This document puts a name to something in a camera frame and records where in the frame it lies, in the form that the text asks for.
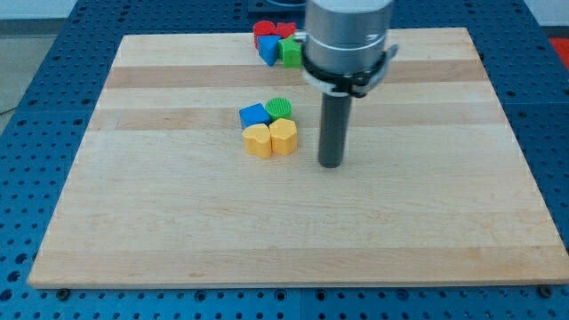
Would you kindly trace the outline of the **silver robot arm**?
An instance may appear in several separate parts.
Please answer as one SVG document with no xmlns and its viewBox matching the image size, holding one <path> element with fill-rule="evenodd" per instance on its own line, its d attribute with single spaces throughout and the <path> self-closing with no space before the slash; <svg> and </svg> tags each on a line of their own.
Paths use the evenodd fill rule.
<svg viewBox="0 0 569 320">
<path fill-rule="evenodd" d="M 381 60 L 392 0 L 308 0 L 305 55 L 334 74 L 360 73 Z"/>
</svg>

